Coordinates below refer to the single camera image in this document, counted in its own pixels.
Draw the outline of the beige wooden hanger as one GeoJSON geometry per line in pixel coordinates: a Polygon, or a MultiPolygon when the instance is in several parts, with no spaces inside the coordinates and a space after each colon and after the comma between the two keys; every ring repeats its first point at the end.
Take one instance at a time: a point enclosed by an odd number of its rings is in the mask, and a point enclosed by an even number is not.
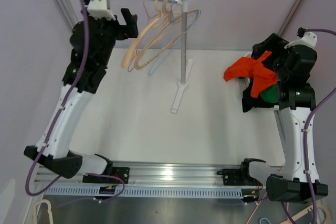
{"type": "Polygon", "coordinates": [[[155,0],[154,9],[158,16],[152,19],[150,23],[142,29],[138,37],[131,43],[131,45],[127,49],[121,61],[121,67],[123,69],[128,68],[128,65],[132,59],[133,63],[131,65],[131,68],[134,66],[135,70],[141,70],[159,57],[160,54],[156,54],[147,61],[143,63],[141,62],[147,51],[152,46],[168,37],[170,29],[173,27],[174,11],[172,7],[167,6],[168,1],[169,0],[155,0]],[[157,30],[157,32],[149,39],[147,44],[141,45],[141,43],[145,39],[145,36],[149,32],[154,30],[157,30]]]}
{"type": "Polygon", "coordinates": [[[164,62],[161,60],[160,63],[157,63],[160,54],[167,49],[173,50],[181,41],[181,37],[187,33],[187,31],[182,31],[178,34],[177,29],[189,29],[201,15],[201,10],[189,10],[183,5],[187,2],[188,0],[155,0],[156,14],[152,17],[147,16],[147,25],[129,46],[122,59],[121,65],[123,68],[127,68],[131,72],[133,69],[141,70],[151,64],[148,74],[155,73],[161,63],[164,62]],[[145,63],[140,63],[147,50],[161,41],[163,42],[161,50],[145,63]]]}

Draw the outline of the orange tank top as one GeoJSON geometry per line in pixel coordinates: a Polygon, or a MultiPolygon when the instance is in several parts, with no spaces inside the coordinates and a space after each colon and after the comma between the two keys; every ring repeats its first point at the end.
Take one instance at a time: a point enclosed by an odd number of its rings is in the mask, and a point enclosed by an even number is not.
{"type": "Polygon", "coordinates": [[[267,88],[275,85],[278,81],[276,74],[264,67],[263,61],[266,60],[272,52],[264,52],[258,59],[251,57],[241,57],[224,72],[224,80],[228,82],[235,77],[250,78],[253,80],[250,95],[252,98],[258,98],[259,94],[267,88]]]}

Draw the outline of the pink wire hanger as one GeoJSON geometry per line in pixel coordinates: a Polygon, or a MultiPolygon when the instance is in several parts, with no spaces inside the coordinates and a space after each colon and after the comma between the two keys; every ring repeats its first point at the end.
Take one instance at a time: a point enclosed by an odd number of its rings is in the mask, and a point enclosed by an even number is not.
{"type": "MultiPolygon", "coordinates": [[[[155,17],[158,16],[158,14],[155,14],[153,16],[150,15],[150,13],[149,13],[149,11],[146,7],[146,0],[143,0],[143,8],[144,8],[144,11],[145,11],[145,14],[146,14],[146,17],[147,17],[146,25],[148,25],[152,19],[154,19],[155,17]]],[[[128,72],[132,72],[134,70],[134,66],[131,68],[132,63],[133,63],[133,59],[131,60],[131,62],[128,65],[128,68],[127,68],[128,72]]]]}

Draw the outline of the bright green t shirt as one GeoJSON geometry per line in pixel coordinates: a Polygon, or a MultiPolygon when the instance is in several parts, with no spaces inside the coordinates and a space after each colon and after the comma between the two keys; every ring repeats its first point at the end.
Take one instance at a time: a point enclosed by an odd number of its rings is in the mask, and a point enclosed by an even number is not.
{"type": "Polygon", "coordinates": [[[260,92],[259,96],[264,102],[275,104],[278,103],[276,92],[277,92],[277,86],[272,85],[263,90],[262,92],[260,92]]]}

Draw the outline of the black t shirt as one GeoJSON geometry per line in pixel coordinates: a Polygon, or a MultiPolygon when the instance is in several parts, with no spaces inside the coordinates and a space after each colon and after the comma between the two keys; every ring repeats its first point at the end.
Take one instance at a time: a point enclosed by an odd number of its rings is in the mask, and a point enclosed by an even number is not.
{"type": "Polygon", "coordinates": [[[242,110],[244,113],[249,112],[251,109],[274,109],[278,106],[278,103],[267,103],[264,102],[260,96],[257,98],[251,96],[251,90],[253,87],[253,79],[250,79],[248,87],[243,91],[242,97],[242,110]]]}

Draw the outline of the light blue wire hanger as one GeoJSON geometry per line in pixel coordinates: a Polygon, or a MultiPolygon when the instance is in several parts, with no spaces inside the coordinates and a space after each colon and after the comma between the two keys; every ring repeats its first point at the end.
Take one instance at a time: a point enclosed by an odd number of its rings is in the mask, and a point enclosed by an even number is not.
{"type": "Polygon", "coordinates": [[[174,11],[173,15],[173,27],[170,29],[169,35],[166,39],[163,39],[161,51],[159,57],[151,64],[148,75],[153,75],[160,65],[166,60],[166,58],[175,49],[175,46],[182,40],[182,36],[186,35],[187,31],[197,22],[201,15],[199,9],[188,10],[188,0],[169,0],[168,7],[172,7],[174,11]]]}

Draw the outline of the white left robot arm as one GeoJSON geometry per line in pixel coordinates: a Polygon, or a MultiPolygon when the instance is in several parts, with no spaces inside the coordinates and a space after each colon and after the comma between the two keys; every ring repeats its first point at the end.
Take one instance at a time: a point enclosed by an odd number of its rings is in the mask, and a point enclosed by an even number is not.
{"type": "Polygon", "coordinates": [[[24,155],[55,174],[72,178],[77,174],[94,174],[102,183],[112,179],[112,161],[98,155],[72,152],[70,142],[89,101],[96,93],[117,40],[137,38],[137,16],[121,9],[125,24],[88,15],[77,23],[70,37],[70,64],[53,119],[36,145],[27,146],[24,155]]]}

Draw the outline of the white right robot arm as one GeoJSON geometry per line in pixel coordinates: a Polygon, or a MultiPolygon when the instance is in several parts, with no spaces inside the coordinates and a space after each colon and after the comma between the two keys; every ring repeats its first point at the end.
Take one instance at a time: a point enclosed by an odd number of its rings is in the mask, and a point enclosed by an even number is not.
{"type": "Polygon", "coordinates": [[[275,100],[261,97],[256,90],[260,81],[253,76],[243,91],[243,111],[278,106],[286,145],[285,165],[282,172],[277,172],[262,159],[246,158],[239,179],[247,185],[255,180],[263,183],[271,201],[307,203],[329,193],[328,185],[320,181],[314,160],[312,128],[318,106],[308,80],[317,61],[316,43],[316,34],[303,31],[292,42],[273,33],[253,45],[250,59],[259,61],[262,69],[275,75],[275,100]]]}

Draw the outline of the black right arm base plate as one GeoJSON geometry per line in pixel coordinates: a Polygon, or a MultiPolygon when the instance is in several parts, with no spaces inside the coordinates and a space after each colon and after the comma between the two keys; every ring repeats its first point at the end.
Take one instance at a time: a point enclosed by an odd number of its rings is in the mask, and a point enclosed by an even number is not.
{"type": "Polygon", "coordinates": [[[265,181],[251,177],[247,168],[221,169],[216,172],[223,180],[224,186],[261,186],[265,181]]]}

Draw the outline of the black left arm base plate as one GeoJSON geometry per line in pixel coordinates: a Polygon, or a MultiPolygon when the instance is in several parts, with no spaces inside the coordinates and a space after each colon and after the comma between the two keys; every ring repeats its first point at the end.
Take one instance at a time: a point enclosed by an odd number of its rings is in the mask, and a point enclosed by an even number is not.
{"type": "Polygon", "coordinates": [[[90,184],[120,184],[120,180],[122,180],[125,184],[128,184],[129,178],[129,167],[112,167],[99,176],[83,176],[82,182],[90,184]]]}

